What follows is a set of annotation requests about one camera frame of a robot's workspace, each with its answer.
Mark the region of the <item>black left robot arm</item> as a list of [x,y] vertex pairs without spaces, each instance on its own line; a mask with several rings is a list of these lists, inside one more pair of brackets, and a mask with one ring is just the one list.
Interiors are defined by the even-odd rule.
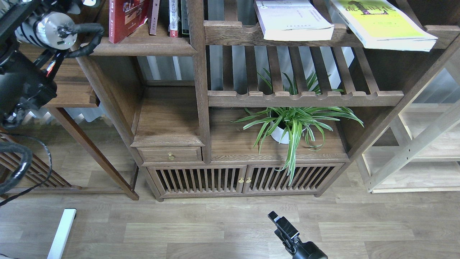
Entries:
[[26,113],[56,97],[54,77],[66,58],[88,56],[101,42],[99,23],[69,16],[99,0],[1,1],[1,125],[19,126]]

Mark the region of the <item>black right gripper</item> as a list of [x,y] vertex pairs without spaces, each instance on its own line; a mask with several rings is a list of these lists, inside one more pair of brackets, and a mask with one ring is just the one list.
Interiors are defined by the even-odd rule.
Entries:
[[280,217],[275,211],[271,211],[268,217],[277,226],[274,233],[282,241],[286,251],[292,255],[293,259],[328,258],[312,241],[302,242],[297,229],[285,217]]

